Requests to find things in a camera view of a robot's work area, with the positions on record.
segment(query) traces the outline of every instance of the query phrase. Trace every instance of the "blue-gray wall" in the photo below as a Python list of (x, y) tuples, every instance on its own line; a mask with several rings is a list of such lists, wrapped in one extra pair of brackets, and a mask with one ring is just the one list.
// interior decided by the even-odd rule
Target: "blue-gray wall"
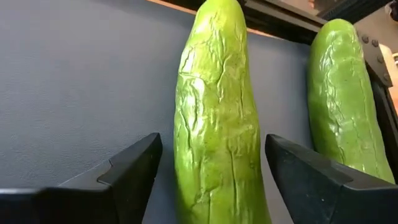
[[(192, 23), (144, 0), (0, 2), (0, 187), (57, 185), (160, 132), (164, 155), (144, 223), (175, 223), (174, 88)], [(248, 41), (263, 136), (310, 147), (308, 47)], [(270, 210), (285, 223), (263, 161)]]

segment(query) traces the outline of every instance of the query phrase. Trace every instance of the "black device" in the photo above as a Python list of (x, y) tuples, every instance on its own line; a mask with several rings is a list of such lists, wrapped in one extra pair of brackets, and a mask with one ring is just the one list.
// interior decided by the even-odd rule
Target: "black device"
[[(199, 1), (167, 0), (197, 10)], [(310, 15), (270, 0), (239, 1), (249, 28), (310, 45), (326, 22), (356, 22), (388, 1), (339, 1)], [(371, 78), (377, 120), (394, 177), (398, 179), (398, 118), (379, 42), (358, 31)], [(398, 187), (332, 162), (316, 152), (269, 135), (272, 175), (295, 223), (391, 223), (397, 220)], [(150, 134), (110, 160), (44, 189), (0, 189), (0, 223), (140, 223), (162, 155), (159, 134)], [(289, 170), (294, 169), (294, 176)]]

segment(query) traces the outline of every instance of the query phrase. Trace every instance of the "green cucumber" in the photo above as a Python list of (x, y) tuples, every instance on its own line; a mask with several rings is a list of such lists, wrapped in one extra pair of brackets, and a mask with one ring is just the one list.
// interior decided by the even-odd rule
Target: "green cucumber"
[(180, 223), (270, 223), (246, 35), (236, 0), (207, 0), (183, 50), (174, 119)]
[(308, 110), (315, 149), (394, 183), (356, 30), (342, 19), (315, 37), (308, 63)]

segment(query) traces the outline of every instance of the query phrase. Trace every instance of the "cucumber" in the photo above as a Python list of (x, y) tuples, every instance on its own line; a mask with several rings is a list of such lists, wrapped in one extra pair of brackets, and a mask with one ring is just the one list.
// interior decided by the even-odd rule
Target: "cucumber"
[(335, 19), (317, 34), (311, 46), (307, 88), (315, 149), (394, 183), (363, 51), (352, 24)]
[(270, 223), (260, 128), (236, 0), (207, 0), (183, 50), (175, 92), (180, 223)]

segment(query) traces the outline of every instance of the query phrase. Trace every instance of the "bumpy cucumber skin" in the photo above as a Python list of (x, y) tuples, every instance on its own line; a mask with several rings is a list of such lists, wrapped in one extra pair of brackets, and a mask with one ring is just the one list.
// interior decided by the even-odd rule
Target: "bumpy cucumber skin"
[(308, 110), (318, 152), (395, 183), (376, 118), (363, 51), (352, 24), (326, 23), (311, 46)]
[(247, 51), (238, 2), (207, 0), (178, 70), (174, 157), (180, 223), (271, 223)]

